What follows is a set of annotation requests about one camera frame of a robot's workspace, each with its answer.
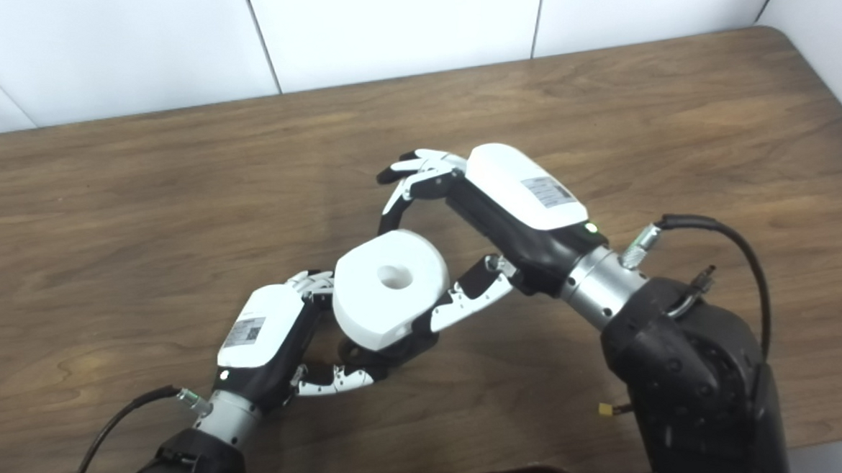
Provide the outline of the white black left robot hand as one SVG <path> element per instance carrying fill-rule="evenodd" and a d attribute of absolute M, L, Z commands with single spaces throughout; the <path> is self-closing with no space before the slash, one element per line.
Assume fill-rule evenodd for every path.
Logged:
<path fill-rule="evenodd" d="M 213 391 L 231 392 L 266 415 L 294 397 L 336 395 L 381 382 L 388 369 L 305 363 L 317 324 L 332 310 L 335 274 L 302 270 L 248 298 L 217 353 Z"/>

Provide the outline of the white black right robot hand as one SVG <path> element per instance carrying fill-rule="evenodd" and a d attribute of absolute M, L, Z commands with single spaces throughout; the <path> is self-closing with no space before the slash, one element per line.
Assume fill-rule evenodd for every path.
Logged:
<path fill-rule="evenodd" d="M 435 335 L 512 289 L 569 298 L 578 262 L 608 240 L 587 209 L 559 180 L 512 146 L 487 143 L 467 158 L 420 148 L 381 170 L 376 183 L 393 184 L 379 235 L 397 229 L 417 199 L 444 199 L 497 248 L 497 258 L 473 266 L 471 291 L 460 281 L 413 323 L 416 336 Z"/>

